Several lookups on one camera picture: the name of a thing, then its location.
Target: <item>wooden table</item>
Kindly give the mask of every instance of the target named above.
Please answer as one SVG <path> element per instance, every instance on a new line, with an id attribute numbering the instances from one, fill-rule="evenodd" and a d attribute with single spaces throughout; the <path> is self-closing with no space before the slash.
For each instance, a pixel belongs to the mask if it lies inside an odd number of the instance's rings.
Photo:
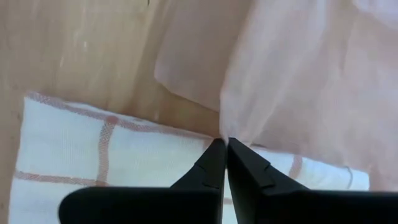
<path id="1" fill-rule="evenodd" d="M 199 133 L 218 113 L 153 76 L 169 0 L 0 0 L 0 223 L 7 223 L 27 90 Z"/>

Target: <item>wooden surface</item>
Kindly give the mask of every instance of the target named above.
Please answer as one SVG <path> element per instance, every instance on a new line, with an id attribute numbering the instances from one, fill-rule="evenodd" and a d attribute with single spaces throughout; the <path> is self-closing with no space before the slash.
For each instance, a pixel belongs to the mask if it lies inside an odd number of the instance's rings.
<path id="1" fill-rule="evenodd" d="M 166 6 L 166 0 L 0 0 L 1 224 L 27 90 L 217 135 L 217 113 L 154 80 Z"/>

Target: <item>pink fabric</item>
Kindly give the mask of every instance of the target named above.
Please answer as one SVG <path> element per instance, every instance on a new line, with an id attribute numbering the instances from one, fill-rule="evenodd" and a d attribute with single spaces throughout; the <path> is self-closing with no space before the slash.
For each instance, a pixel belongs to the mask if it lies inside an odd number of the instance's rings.
<path id="1" fill-rule="evenodd" d="M 177 1 L 155 77 L 248 144 L 398 190 L 398 3 Z"/>

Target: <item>red stripe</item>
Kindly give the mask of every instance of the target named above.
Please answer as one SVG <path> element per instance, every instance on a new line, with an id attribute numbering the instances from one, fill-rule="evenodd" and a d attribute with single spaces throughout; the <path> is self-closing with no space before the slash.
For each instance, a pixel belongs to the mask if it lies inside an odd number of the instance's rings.
<path id="1" fill-rule="evenodd" d="M 353 174 L 353 171 L 351 170 L 351 168 L 349 168 L 348 166 L 346 166 L 346 168 L 348 169 L 348 172 L 349 172 L 349 182 L 347 185 L 347 190 L 349 190 L 354 181 L 354 174 Z"/>
<path id="2" fill-rule="evenodd" d="M 39 174 L 31 174 L 22 171 L 15 171 L 14 177 L 21 180 L 33 180 L 38 182 L 49 182 L 49 183 L 61 183 L 61 184 L 76 184 L 83 186 L 94 186 L 94 185 L 102 185 L 108 186 L 109 184 L 106 182 L 100 182 L 97 180 L 90 180 L 84 178 L 77 177 L 61 177 L 61 176 L 53 176 L 53 175 L 39 175 Z"/>
<path id="3" fill-rule="evenodd" d="M 44 96 L 44 95 L 40 95 L 35 92 L 28 93 L 27 97 L 30 98 L 31 100 L 37 101 L 39 103 L 43 103 L 45 105 L 49 105 L 49 106 L 52 106 L 54 108 L 58 108 L 61 110 L 71 111 L 73 113 L 80 114 L 83 116 L 88 116 L 88 117 L 100 119 L 100 120 L 105 120 L 107 117 L 106 114 L 97 113 L 95 111 L 90 111 L 87 109 L 75 108 L 75 107 L 65 104 L 65 102 L 62 100 Z"/>
<path id="4" fill-rule="evenodd" d="M 297 179 L 303 167 L 303 157 L 294 155 L 292 167 L 289 170 L 289 177 Z"/>
<path id="5" fill-rule="evenodd" d="M 196 139 L 209 139 L 207 136 L 200 136 L 195 133 L 191 133 L 188 131 L 184 131 L 181 129 L 166 127 L 166 126 L 149 126 L 132 123 L 126 120 L 120 120 L 118 126 L 122 128 L 129 129 L 131 131 L 139 131 L 143 133 L 160 133 L 160 134 L 171 134 L 174 136 L 188 137 L 188 138 L 196 138 Z"/>
<path id="6" fill-rule="evenodd" d="M 99 134 L 98 153 L 98 183 L 105 183 L 108 178 L 109 171 L 109 141 L 112 137 L 115 125 L 118 123 L 118 118 L 115 116 L 108 116 Z"/>

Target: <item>checkered towel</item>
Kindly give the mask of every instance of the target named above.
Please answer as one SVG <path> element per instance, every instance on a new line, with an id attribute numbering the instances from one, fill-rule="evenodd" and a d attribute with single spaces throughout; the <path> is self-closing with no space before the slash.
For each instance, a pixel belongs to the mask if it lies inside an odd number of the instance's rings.
<path id="1" fill-rule="evenodd" d="M 169 187 L 211 141 L 190 131 L 29 93 L 9 223 L 59 223 L 62 198 L 86 186 Z M 310 188 L 369 187 L 367 174 L 359 171 L 260 147 L 254 150 Z M 223 223 L 236 223 L 227 179 Z"/>

